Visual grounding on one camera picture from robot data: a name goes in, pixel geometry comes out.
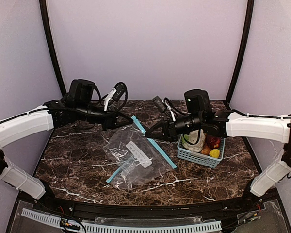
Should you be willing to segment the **white cauliflower toy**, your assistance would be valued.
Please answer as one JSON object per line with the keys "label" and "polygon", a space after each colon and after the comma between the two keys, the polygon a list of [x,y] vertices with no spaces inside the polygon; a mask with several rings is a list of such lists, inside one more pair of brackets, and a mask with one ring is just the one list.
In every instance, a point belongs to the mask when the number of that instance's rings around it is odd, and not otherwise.
{"label": "white cauliflower toy", "polygon": [[182,145],[185,149],[193,152],[201,152],[204,147],[206,136],[203,130],[195,130],[182,136]]}

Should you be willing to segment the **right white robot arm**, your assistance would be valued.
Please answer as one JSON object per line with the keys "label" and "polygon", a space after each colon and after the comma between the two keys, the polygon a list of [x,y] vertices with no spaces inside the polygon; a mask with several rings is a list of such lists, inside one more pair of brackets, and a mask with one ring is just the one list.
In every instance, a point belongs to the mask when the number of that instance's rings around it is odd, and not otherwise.
{"label": "right white robot arm", "polygon": [[213,111],[207,91],[193,89],[184,94],[188,114],[176,120],[163,119],[145,132],[147,138],[174,142],[181,134],[203,130],[207,135],[253,137],[284,144],[282,157],[272,162],[250,183],[247,193],[263,196],[291,172],[291,113],[280,116],[245,114],[238,110]]}

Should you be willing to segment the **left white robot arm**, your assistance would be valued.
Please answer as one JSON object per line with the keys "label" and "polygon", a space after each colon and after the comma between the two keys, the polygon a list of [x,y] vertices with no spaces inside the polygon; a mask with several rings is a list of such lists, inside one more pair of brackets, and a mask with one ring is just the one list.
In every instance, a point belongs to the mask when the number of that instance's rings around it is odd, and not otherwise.
{"label": "left white robot arm", "polygon": [[104,131],[117,129],[133,123],[121,112],[127,103],[128,89],[118,82],[98,102],[92,102],[93,93],[99,93],[94,82],[74,79],[69,91],[59,100],[51,100],[22,114],[0,121],[0,180],[39,200],[52,195],[46,184],[28,174],[8,159],[3,148],[36,133],[61,128],[70,123],[85,121],[99,124]]}

